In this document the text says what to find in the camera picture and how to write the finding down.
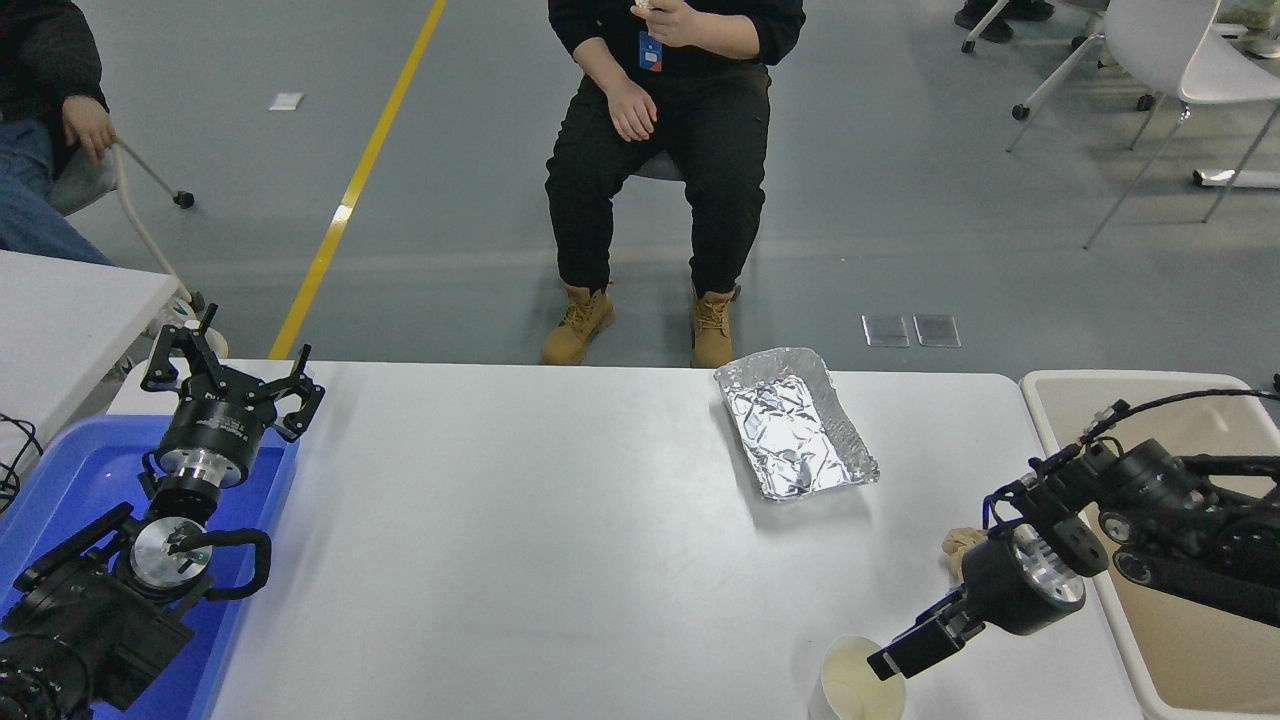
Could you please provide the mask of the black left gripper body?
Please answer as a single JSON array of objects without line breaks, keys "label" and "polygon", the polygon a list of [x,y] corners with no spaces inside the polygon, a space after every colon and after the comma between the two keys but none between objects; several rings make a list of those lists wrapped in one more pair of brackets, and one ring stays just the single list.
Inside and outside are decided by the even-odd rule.
[{"label": "black left gripper body", "polygon": [[161,462],[204,451],[229,462],[252,462],[269,427],[264,401],[220,398],[207,391],[178,389],[172,423],[157,446]]}]

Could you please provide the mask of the person's hand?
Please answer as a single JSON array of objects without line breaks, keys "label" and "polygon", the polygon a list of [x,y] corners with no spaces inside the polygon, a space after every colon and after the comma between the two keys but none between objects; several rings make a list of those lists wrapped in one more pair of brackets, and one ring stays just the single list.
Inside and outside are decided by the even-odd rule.
[{"label": "person's hand", "polygon": [[76,95],[61,104],[65,145],[81,147],[97,165],[116,142],[116,129],[109,110],[92,96]]}]

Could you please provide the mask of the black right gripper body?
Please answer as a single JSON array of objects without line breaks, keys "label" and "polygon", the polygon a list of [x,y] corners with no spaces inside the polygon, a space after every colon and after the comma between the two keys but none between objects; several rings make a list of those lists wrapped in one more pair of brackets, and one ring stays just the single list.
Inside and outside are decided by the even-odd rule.
[{"label": "black right gripper body", "polygon": [[970,597],[984,607],[986,623],[1015,635],[1029,635],[1053,620],[1053,605],[1023,569],[1010,529],[988,536],[966,551],[961,570]]}]

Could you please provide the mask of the person's left hand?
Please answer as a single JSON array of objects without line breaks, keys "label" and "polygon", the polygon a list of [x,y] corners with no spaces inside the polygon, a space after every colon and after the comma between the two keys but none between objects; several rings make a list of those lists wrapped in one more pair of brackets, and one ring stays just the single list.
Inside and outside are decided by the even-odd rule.
[{"label": "person's left hand", "polygon": [[628,10],[645,23],[653,38],[672,47],[727,53],[737,41],[732,18],[695,10],[685,1],[644,1]]}]

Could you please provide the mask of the person's right hand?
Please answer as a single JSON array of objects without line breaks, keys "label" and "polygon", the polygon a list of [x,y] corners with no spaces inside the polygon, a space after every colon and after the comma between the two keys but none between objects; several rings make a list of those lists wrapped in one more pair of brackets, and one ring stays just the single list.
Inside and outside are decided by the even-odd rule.
[{"label": "person's right hand", "polygon": [[622,76],[603,87],[611,122],[625,142],[645,142],[655,133],[657,105],[640,85]]}]

